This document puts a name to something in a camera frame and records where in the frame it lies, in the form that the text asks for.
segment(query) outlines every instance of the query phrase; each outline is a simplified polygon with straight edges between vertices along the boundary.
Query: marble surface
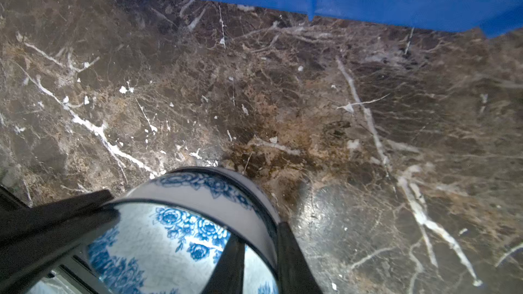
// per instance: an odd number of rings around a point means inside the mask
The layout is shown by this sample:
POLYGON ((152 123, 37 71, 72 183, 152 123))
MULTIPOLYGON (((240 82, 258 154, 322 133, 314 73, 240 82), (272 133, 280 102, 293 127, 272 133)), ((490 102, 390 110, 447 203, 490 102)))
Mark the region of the marble surface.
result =
POLYGON ((326 293, 518 292, 523 31, 411 31, 0 0, 2 184, 40 205, 220 165, 265 189, 326 293))

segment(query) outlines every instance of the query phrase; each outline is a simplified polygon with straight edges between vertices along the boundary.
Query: ceramic bowl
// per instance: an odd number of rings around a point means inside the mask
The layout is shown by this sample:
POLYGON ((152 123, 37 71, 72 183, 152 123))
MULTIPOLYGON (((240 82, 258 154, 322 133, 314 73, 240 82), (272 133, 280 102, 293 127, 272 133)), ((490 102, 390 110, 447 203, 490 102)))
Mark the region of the ceramic bowl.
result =
POLYGON ((234 172, 176 170, 110 203, 120 222, 88 248, 114 293, 200 293, 234 232, 245 243, 243 293, 276 294, 276 225, 263 192, 234 172))

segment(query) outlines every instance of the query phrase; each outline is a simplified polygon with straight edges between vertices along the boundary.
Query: blue and white bowl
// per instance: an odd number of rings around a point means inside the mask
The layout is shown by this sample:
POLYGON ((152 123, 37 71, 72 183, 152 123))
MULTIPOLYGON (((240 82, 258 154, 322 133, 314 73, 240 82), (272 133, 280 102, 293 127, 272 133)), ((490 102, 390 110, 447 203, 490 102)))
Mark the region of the blue and white bowl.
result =
POLYGON ((200 293, 231 232, 247 243, 244 293, 276 294, 279 217, 250 180, 194 167, 151 180, 110 203, 120 222, 89 245, 114 293, 200 293))

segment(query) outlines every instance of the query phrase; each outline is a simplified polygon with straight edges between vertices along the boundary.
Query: brown marble surface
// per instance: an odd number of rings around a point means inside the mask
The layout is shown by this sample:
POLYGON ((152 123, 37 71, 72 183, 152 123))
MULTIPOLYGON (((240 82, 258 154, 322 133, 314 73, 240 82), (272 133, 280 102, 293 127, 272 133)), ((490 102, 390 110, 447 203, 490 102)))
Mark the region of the brown marble surface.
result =
POLYGON ((225 166, 291 222, 325 293, 520 292, 523 30, 410 34, 217 2, 0 0, 2 185, 40 205, 225 166))

